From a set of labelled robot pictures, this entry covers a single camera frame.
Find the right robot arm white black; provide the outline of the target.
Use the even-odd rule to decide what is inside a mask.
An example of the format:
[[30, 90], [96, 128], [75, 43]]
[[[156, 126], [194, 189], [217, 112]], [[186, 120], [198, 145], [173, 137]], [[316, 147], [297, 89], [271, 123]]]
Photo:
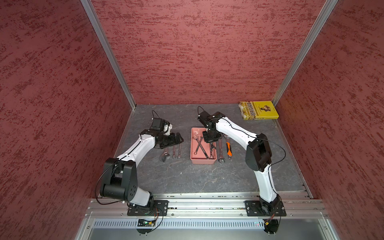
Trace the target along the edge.
[[216, 142], [226, 135], [246, 150], [245, 162], [254, 171], [260, 190], [259, 209], [265, 216], [272, 215], [282, 201], [273, 182], [272, 151], [267, 136], [247, 131], [219, 112], [214, 115], [202, 112], [198, 120], [207, 129], [203, 133], [207, 143]]

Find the pink plastic storage box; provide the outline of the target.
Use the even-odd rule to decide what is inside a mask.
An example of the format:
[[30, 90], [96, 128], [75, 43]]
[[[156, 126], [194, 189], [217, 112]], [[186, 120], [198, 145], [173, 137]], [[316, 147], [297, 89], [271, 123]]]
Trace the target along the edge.
[[[192, 128], [191, 129], [191, 150], [190, 150], [190, 159], [193, 164], [197, 165], [212, 165], [215, 163], [215, 161], [218, 159], [218, 153], [217, 149], [214, 150], [214, 159], [206, 159], [201, 149], [199, 149], [198, 154], [194, 155], [194, 152], [198, 146], [198, 143], [194, 139], [194, 137], [203, 137], [203, 131], [205, 131], [205, 128]], [[205, 151], [207, 152], [208, 156], [210, 157], [210, 143], [206, 143], [202, 141], [202, 146], [204, 147]]]

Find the small combination wrench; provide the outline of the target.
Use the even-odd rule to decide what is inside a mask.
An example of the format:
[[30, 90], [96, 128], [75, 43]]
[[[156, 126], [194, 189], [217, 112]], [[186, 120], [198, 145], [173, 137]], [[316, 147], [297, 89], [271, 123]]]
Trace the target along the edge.
[[204, 156], [206, 157], [206, 159], [209, 159], [209, 156], [208, 156], [207, 152], [205, 151], [204, 147], [202, 146], [203, 137], [194, 137], [194, 139], [198, 143], [198, 146], [197, 146], [197, 148], [196, 148], [196, 150], [194, 152], [194, 155], [197, 155], [199, 149], [201, 149], [203, 154], [204, 154]]

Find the orange handled adjustable wrench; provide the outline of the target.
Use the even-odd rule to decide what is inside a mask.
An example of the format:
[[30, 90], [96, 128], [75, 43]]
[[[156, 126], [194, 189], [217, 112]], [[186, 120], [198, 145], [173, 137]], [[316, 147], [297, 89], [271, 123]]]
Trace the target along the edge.
[[227, 146], [227, 156], [228, 156], [229, 160], [231, 160], [233, 157], [233, 153], [232, 153], [232, 148], [231, 148], [231, 143], [230, 143], [230, 137], [225, 135], [225, 139], [226, 139], [226, 146]]

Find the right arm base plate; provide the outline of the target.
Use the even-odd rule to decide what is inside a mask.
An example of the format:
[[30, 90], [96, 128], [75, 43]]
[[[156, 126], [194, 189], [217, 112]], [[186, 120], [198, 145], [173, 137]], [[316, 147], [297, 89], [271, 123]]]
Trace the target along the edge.
[[286, 217], [287, 213], [281, 201], [244, 201], [248, 217]]

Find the long silver combination wrench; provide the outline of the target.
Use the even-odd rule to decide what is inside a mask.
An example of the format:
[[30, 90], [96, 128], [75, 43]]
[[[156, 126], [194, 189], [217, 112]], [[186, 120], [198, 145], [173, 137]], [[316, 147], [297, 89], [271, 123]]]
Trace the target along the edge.
[[219, 163], [224, 163], [224, 162], [225, 162], [225, 158], [224, 158], [224, 154], [223, 154], [223, 144], [222, 144], [222, 139], [219, 139], [219, 140], [218, 140], [218, 145], [219, 145], [219, 157], [218, 157], [218, 162], [219, 162]]

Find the small end wrench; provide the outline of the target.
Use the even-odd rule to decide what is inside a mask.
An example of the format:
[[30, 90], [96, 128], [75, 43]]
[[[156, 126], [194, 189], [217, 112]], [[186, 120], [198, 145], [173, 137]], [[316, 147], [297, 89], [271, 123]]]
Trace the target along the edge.
[[179, 148], [178, 148], [178, 156], [177, 158], [180, 159], [182, 157], [182, 144], [179, 144]]

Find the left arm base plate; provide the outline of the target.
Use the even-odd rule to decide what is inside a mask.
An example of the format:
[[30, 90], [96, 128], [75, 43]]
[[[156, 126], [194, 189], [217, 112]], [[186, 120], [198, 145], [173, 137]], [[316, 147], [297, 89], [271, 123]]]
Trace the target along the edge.
[[166, 216], [168, 212], [169, 201], [151, 200], [146, 206], [129, 204], [128, 216]]

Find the silver combination wrench 13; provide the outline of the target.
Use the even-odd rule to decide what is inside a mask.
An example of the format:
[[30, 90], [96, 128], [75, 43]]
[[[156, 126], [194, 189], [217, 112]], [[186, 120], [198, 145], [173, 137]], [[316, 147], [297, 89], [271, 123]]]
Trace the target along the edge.
[[176, 158], [176, 145], [173, 146], [173, 155], [172, 155], [172, 158], [173, 158], [173, 159]]

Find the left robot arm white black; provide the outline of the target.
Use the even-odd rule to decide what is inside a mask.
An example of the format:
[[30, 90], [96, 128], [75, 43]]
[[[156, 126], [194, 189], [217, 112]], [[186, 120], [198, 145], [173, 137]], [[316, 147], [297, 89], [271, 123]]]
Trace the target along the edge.
[[96, 196], [106, 197], [143, 207], [152, 207], [152, 194], [139, 187], [137, 166], [147, 153], [154, 149], [165, 149], [184, 142], [180, 133], [161, 133], [143, 130], [138, 140], [117, 158], [109, 158], [98, 180]]

